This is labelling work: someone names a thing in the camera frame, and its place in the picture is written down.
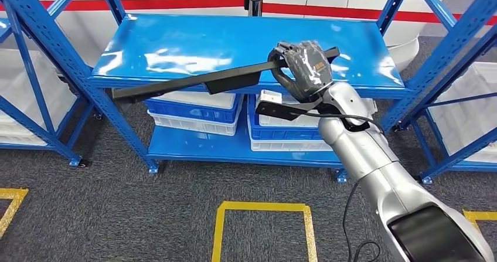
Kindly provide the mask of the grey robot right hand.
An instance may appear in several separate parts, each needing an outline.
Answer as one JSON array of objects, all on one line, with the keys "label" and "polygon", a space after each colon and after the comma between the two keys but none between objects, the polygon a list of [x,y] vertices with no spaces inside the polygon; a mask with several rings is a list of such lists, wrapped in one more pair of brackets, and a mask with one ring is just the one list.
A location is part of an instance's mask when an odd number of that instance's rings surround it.
[{"label": "grey robot right hand", "polygon": [[316,41],[279,42],[268,54],[269,62],[284,59],[293,79],[278,66],[271,69],[273,78],[301,103],[314,101],[315,93],[331,83],[332,70],[325,52]]}]

